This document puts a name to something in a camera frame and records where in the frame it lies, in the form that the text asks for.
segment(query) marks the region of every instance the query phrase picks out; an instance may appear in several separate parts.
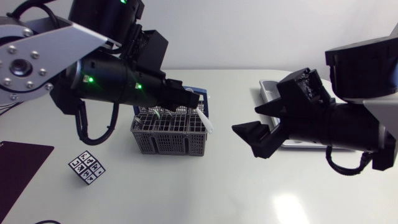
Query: white tabletop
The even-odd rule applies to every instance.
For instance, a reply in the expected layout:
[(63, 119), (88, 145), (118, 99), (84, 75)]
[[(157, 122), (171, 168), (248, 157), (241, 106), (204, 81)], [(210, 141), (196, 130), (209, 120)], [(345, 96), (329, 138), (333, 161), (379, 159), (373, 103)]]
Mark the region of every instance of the white tabletop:
[[(28, 101), (0, 117), (0, 141), (55, 149), (14, 204), (4, 223), (398, 223), (398, 167), (365, 168), (346, 177), (333, 171), (324, 151), (278, 150), (255, 158), (231, 126), (269, 122), (260, 79), (275, 70), (169, 70), (168, 78), (205, 88), (210, 119), (205, 155), (142, 155), (130, 132), (131, 106), (121, 106), (113, 135), (99, 146), (77, 136), (75, 118), (50, 97)], [(106, 130), (112, 104), (87, 101), (89, 135)], [(89, 150), (106, 172), (87, 186), (68, 163)], [(334, 152), (336, 163), (356, 167), (358, 152)]]

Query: wire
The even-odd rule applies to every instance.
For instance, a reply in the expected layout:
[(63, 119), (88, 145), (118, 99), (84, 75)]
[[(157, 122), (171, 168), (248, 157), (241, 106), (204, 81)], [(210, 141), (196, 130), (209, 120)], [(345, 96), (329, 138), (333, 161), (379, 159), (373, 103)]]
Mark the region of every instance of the wire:
[(88, 121), (87, 121), (86, 106), (85, 102), (82, 101), (78, 106), (78, 110), (75, 114), (76, 129), (80, 140), (89, 146), (96, 146), (107, 140), (116, 126), (116, 121), (118, 120), (118, 114), (119, 114), (119, 103), (113, 103), (111, 124), (107, 127), (108, 130), (98, 139), (90, 139), (88, 137)]
[(52, 224), (61, 224), (60, 222), (57, 222), (55, 220), (44, 220), (44, 221), (40, 221), (36, 224), (45, 224), (45, 223), (52, 223)]
[(359, 163), (359, 167), (354, 168), (354, 169), (349, 169), (349, 168), (341, 167), (341, 166), (335, 164), (331, 160), (331, 151), (332, 151), (332, 147), (328, 146), (326, 148), (326, 160), (328, 161), (328, 163), (332, 169), (334, 169), (337, 173), (342, 174), (342, 175), (360, 174), (362, 172), (362, 170), (372, 161), (372, 158), (373, 158), (372, 154), (370, 154), (368, 152), (364, 152), (364, 153), (362, 153), (361, 162)]
[(0, 106), (0, 107), (8, 107), (8, 106), (11, 106), (11, 105), (14, 105), (14, 104), (16, 104), (16, 103), (10, 103), (10, 104), (8, 104), (8, 105), (2, 105), (2, 106)]
[(8, 17), (13, 17), (15, 19), (20, 19), (21, 15), (26, 12), (26, 10), (32, 8), (32, 7), (37, 7), (39, 9), (42, 9), (43, 11), (45, 11), (47, 13), (47, 15), (49, 15), (49, 18), (54, 26), (54, 28), (58, 29), (60, 28), (60, 24), (58, 22), (57, 17), (55, 16), (55, 14), (51, 11), (51, 9), (47, 6), (44, 5), (44, 3), (48, 3), (50, 2), (49, 0), (43, 1), (43, 0), (39, 0), (39, 1), (26, 1), (24, 3), (22, 3), (21, 5), (19, 5), (14, 12), (12, 13), (7, 13)]
[(13, 109), (14, 107), (16, 107), (16, 106), (18, 106), (18, 105), (21, 105), (22, 103), (23, 103), (23, 102), (13, 103), (12, 106), (8, 106), (8, 107), (6, 107), (6, 108), (1, 108), (0, 111), (1, 111), (1, 110), (5, 110), (5, 111), (0, 112), (0, 116), (3, 115), (3, 114), (5, 114), (5, 113), (7, 113), (9, 110)]

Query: black and white cube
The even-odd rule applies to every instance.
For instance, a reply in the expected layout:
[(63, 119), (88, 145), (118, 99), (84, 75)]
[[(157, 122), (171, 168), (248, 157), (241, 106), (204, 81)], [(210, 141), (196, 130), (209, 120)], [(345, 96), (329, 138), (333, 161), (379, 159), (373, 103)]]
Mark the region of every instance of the black and white cube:
[(88, 185), (105, 172), (101, 163), (88, 151), (85, 151), (80, 156), (76, 157), (76, 159), (69, 163), (69, 166)]

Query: dish rack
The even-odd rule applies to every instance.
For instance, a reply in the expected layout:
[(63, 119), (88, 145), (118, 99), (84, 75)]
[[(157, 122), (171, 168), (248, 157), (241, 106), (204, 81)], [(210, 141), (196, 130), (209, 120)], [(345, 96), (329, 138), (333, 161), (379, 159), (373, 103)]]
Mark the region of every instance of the dish rack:
[[(192, 89), (201, 95), (198, 108), (208, 118), (207, 91)], [(131, 132), (141, 153), (163, 155), (203, 156), (207, 130), (195, 109), (180, 106), (169, 111), (159, 106), (143, 108), (134, 106)]]

